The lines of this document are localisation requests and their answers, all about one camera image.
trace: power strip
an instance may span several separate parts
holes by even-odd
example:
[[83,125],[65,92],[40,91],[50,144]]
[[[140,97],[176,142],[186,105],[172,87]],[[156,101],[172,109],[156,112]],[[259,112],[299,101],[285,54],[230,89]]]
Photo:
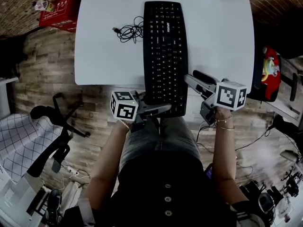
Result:
[[66,166],[65,169],[69,173],[73,174],[74,176],[78,176],[79,175],[79,172],[77,170],[75,170],[74,168],[72,168],[71,166]]

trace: white marker cube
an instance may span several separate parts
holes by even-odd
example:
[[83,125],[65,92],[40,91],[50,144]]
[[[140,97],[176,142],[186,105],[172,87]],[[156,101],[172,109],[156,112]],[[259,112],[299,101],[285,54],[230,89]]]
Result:
[[114,118],[135,121],[138,107],[130,92],[112,92],[110,109]]
[[236,111],[245,105],[247,86],[237,82],[218,82],[214,105]]

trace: bracelet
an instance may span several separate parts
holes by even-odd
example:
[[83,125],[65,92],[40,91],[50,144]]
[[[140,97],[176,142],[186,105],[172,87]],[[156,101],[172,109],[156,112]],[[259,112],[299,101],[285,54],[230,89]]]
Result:
[[229,121],[230,119],[232,119],[232,115],[231,116],[229,116],[227,119],[221,119],[221,120],[216,120],[216,122],[227,122],[227,121]]
[[127,128],[127,132],[129,132],[129,131],[130,131],[129,126],[128,126],[123,120],[119,119],[119,121],[120,121],[122,124],[124,124],[124,126]]
[[222,126],[220,126],[220,125],[217,125],[217,124],[216,124],[216,127],[219,127],[219,128],[221,128],[221,129],[227,130],[227,131],[233,131],[233,130],[235,129],[235,127],[233,127],[232,129],[224,128],[224,127],[222,127]]

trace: checkered cloth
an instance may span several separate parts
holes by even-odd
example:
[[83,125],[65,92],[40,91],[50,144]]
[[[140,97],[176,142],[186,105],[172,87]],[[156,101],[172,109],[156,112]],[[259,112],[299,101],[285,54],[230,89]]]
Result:
[[48,117],[32,120],[30,115],[12,114],[0,121],[0,164],[14,182],[19,181],[61,130]]

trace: black keyboard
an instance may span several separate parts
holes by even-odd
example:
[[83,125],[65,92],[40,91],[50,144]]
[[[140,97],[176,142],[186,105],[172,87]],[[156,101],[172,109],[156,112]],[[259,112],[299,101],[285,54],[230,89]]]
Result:
[[171,103],[159,117],[185,115],[188,74],[187,41],[181,4],[150,1],[144,6],[143,55],[149,105]]

